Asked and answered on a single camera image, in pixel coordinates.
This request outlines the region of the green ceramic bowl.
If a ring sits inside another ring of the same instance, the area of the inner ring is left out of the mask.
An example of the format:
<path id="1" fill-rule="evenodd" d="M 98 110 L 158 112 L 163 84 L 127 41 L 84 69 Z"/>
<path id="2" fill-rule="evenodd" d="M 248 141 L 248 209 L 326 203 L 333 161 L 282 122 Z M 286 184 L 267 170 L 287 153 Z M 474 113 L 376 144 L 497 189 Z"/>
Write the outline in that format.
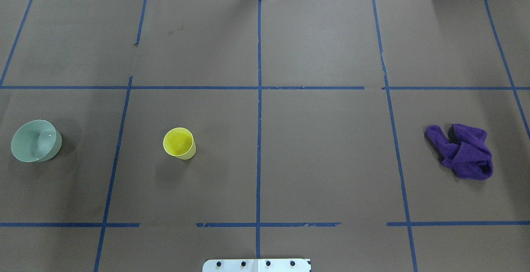
<path id="1" fill-rule="evenodd" d="M 46 162 L 60 151 L 61 133 L 45 120 L 30 121 L 17 130 L 12 138 L 12 155 L 21 162 Z"/>

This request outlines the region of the yellow paper cup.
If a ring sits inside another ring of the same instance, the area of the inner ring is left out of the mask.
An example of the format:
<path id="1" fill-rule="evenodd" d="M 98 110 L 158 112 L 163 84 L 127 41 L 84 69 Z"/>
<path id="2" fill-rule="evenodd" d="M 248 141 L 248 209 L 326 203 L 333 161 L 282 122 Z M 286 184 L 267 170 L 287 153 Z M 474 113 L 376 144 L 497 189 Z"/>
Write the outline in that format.
<path id="1" fill-rule="evenodd" d="M 193 134 L 187 128 L 169 130 L 163 138 L 165 152 L 178 159 L 191 159 L 196 153 L 196 143 Z"/>

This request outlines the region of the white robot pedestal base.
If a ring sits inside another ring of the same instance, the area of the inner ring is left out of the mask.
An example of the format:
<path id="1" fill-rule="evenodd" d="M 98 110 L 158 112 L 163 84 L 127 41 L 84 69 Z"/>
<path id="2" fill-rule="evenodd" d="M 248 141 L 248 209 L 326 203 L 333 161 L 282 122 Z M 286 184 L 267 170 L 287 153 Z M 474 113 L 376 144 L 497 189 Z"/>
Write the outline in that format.
<path id="1" fill-rule="evenodd" d="M 202 267 L 203 272 L 311 272 L 310 259 L 212 259 Z"/>

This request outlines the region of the purple cloth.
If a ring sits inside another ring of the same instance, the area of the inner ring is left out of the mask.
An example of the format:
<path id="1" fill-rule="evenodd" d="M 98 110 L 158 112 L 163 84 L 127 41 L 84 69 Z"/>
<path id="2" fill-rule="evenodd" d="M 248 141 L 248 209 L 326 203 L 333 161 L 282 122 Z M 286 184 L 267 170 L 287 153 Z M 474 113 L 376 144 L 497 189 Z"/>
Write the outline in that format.
<path id="1" fill-rule="evenodd" d="M 461 179 L 486 180 L 493 176 L 492 153 L 485 144 L 488 133 L 463 124 L 452 124 L 454 142 L 451 142 L 439 125 L 429 125 L 425 130 L 437 152 L 441 164 L 451 169 Z"/>

